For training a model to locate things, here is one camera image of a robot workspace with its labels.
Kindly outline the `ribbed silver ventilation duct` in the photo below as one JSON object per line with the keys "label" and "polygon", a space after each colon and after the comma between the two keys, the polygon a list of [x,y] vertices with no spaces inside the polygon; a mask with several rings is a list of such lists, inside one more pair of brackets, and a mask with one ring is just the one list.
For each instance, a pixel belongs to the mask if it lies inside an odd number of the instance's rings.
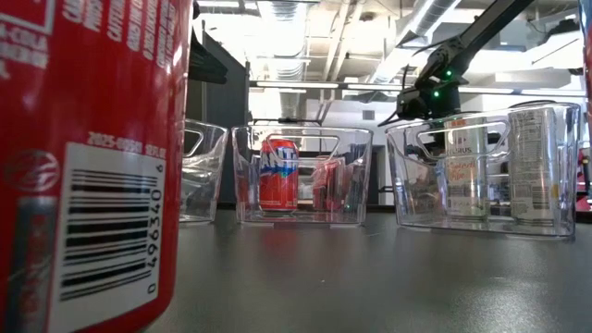
{"label": "ribbed silver ventilation duct", "polygon": [[289,0],[258,1],[257,5],[274,57],[271,80],[302,81],[308,5]]}

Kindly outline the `long linear ceiling light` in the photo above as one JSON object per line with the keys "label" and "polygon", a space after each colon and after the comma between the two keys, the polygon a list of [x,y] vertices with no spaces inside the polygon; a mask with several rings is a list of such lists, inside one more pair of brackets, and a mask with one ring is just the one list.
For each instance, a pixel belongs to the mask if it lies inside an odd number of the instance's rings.
{"label": "long linear ceiling light", "polygon": [[[377,92],[400,92],[400,85],[391,84],[368,84],[368,83],[347,83],[347,82],[316,82],[316,81],[269,81],[251,80],[251,87],[257,88],[279,88],[279,89],[327,89],[327,90],[351,90],[351,91],[377,91]],[[527,96],[558,96],[558,97],[586,97],[582,90],[557,90],[557,89],[508,89],[508,88],[487,88],[487,87],[460,87],[460,93],[470,94],[499,94],[499,95],[527,95]]]}

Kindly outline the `clear plastic bin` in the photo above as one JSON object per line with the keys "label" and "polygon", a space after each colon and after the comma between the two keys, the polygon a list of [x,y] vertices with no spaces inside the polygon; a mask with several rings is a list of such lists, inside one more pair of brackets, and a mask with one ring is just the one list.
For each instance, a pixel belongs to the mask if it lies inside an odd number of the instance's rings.
{"label": "clear plastic bin", "polygon": [[[330,227],[363,224],[371,169],[373,132],[368,129],[244,125],[231,130],[237,218],[241,223],[277,225],[318,224]],[[282,138],[298,150],[298,206],[291,212],[264,211],[259,204],[260,150],[267,139]],[[328,159],[345,159],[342,207],[313,208],[315,166]]]}
{"label": "clear plastic bin", "polygon": [[215,219],[228,142],[228,129],[185,120],[179,221],[202,224]]}
{"label": "clear plastic bin", "polygon": [[[510,195],[509,114],[522,108],[550,107],[555,113],[558,205],[549,224],[512,217]],[[476,230],[534,237],[571,238],[575,231],[577,159],[580,148],[580,105],[534,103],[487,112],[468,112],[441,119],[415,121],[387,129],[388,156],[397,222],[404,227]],[[482,118],[487,127],[487,215],[482,219],[447,212],[445,123],[458,118]]]}

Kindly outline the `red Coca-Cola soda can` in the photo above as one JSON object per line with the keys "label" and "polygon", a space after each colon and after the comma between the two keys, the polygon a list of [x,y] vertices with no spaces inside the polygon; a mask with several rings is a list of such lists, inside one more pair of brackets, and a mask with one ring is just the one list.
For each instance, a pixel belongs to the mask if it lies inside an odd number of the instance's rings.
{"label": "red Coca-Cola soda can", "polygon": [[0,333],[129,333],[175,288],[192,0],[0,0]]}
{"label": "red Coca-Cola soda can", "polygon": [[338,211],[342,207],[345,159],[319,162],[313,173],[313,208],[317,211]]}

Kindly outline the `dark partition panel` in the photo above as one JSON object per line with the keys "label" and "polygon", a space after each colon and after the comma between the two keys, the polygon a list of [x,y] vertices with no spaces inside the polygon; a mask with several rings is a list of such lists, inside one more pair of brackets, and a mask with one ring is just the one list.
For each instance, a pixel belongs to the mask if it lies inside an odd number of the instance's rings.
{"label": "dark partition panel", "polygon": [[231,129],[247,123],[248,69],[206,32],[198,41],[227,69],[226,84],[188,80],[186,118]]}

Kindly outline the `silver slim Celsius can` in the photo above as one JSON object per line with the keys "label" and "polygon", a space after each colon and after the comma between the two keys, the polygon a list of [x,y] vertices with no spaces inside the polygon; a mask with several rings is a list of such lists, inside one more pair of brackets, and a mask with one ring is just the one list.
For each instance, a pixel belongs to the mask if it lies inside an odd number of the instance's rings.
{"label": "silver slim Celsius can", "polygon": [[558,199],[554,166],[555,113],[550,107],[522,108],[509,114],[509,175],[512,217],[532,224],[549,224]]}
{"label": "silver slim Celsius can", "polygon": [[445,123],[447,212],[482,219],[487,215],[487,127],[482,118]]}

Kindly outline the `black table mat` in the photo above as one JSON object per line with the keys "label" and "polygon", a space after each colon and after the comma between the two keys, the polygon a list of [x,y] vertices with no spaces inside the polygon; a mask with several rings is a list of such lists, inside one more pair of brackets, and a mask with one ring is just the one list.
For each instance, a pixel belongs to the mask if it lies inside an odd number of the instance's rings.
{"label": "black table mat", "polygon": [[179,230],[177,281],[149,333],[592,333],[592,226],[571,240],[401,228]]}

